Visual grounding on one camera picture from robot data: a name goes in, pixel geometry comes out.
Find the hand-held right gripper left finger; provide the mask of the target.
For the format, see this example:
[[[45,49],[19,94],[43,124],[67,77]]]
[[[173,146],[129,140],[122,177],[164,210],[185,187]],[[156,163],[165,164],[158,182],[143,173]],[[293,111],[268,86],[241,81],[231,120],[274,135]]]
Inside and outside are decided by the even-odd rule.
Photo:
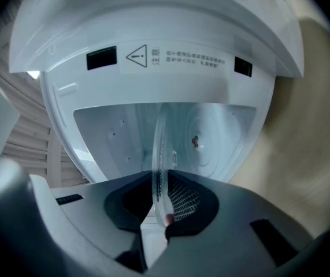
[[[43,267],[57,276],[145,276],[140,225],[151,206],[151,172],[50,189],[30,176],[51,245]]]

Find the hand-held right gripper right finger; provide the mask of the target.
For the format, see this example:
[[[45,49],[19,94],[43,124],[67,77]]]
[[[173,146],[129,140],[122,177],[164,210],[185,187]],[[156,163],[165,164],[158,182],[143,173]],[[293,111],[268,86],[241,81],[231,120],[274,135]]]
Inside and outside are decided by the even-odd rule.
[[[170,186],[192,191],[196,211],[170,225],[152,276],[268,276],[313,242],[292,217],[256,193],[171,170]]]

